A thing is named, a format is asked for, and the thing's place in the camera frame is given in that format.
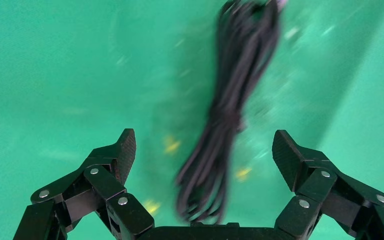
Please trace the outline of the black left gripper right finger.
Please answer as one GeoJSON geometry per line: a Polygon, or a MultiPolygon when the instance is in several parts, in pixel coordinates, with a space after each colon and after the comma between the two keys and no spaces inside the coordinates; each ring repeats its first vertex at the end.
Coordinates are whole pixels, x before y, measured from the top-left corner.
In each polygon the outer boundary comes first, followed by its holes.
{"type": "Polygon", "coordinates": [[[285,130],[274,134],[272,157],[294,193],[275,221],[277,230],[307,240],[325,215],[356,240],[384,240],[384,192],[344,174],[285,130]]]}

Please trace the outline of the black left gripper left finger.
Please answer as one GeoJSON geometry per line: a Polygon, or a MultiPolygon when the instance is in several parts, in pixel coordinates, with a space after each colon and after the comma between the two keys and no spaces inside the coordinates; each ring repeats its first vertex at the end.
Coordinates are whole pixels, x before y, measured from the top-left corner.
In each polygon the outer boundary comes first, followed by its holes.
{"type": "Polygon", "coordinates": [[[66,240],[95,213],[115,239],[139,239],[155,221],[125,187],[135,157],[135,132],[126,128],[115,143],[93,149],[78,169],[36,190],[14,238],[66,240]]]}

